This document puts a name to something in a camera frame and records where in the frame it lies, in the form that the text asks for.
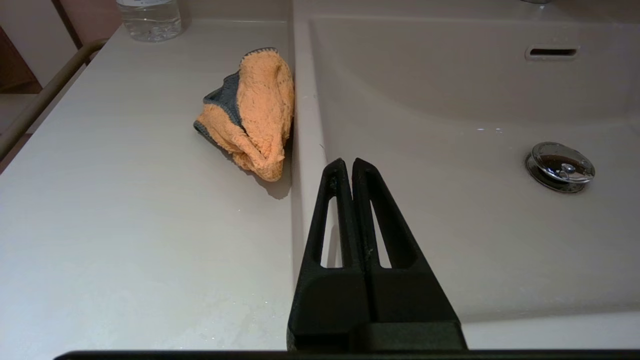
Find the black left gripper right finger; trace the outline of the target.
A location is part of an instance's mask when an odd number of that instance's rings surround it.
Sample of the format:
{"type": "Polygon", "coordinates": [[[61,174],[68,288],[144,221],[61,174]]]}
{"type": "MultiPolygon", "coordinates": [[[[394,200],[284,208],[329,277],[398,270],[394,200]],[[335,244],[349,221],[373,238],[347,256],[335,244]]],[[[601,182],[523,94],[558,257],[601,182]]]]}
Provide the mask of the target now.
{"type": "Polygon", "coordinates": [[[377,167],[355,159],[352,190],[373,320],[458,323],[453,306],[377,167]]]}

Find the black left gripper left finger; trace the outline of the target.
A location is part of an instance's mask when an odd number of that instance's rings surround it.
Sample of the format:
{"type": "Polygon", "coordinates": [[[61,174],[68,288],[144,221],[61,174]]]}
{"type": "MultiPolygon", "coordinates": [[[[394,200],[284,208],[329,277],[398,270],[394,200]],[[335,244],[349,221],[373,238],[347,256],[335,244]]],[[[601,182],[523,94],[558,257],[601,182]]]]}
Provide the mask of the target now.
{"type": "Polygon", "coordinates": [[[353,330],[370,321],[364,261],[345,161],[324,167],[287,323],[290,351],[347,351],[353,330]],[[322,266],[329,204],[336,200],[342,266],[322,266]]]}

